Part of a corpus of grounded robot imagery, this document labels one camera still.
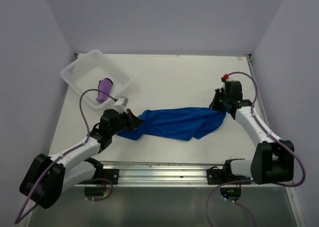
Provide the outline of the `purple towel black trim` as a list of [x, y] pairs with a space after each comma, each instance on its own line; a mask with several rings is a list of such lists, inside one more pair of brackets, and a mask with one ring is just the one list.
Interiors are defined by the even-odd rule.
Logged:
[[109, 98], [109, 94], [112, 88], [113, 88], [113, 82], [111, 79], [105, 78], [103, 80], [100, 80], [98, 85], [99, 93], [98, 93], [98, 97], [96, 98], [96, 101], [99, 104], [104, 103]]

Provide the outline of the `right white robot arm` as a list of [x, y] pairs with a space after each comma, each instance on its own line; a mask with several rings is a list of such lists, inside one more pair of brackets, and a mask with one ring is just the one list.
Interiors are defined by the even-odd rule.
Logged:
[[294, 176], [294, 145], [272, 134], [256, 113], [252, 102], [243, 99], [239, 81], [226, 80], [215, 90], [209, 106], [212, 110], [227, 112], [246, 131], [255, 146], [251, 159], [226, 160], [219, 175], [227, 183], [252, 179], [255, 183], [274, 184], [288, 182]]

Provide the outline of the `blue towel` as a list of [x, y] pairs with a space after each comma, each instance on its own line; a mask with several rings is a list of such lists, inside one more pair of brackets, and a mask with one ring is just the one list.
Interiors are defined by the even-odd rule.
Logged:
[[138, 140], [143, 135], [182, 141], [201, 139], [216, 131], [225, 117], [226, 112], [203, 107], [145, 110], [139, 116], [144, 123], [137, 130], [125, 130], [118, 133], [118, 136], [129, 140]]

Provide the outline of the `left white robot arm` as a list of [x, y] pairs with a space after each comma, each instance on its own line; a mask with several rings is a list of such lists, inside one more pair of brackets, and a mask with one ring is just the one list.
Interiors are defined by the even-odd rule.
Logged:
[[39, 154], [31, 163], [19, 191], [42, 208], [51, 207], [61, 193], [82, 182], [105, 184], [103, 165], [93, 159], [122, 131], [135, 131], [144, 121], [131, 110], [104, 111], [88, 136], [69, 149], [52, 156]]

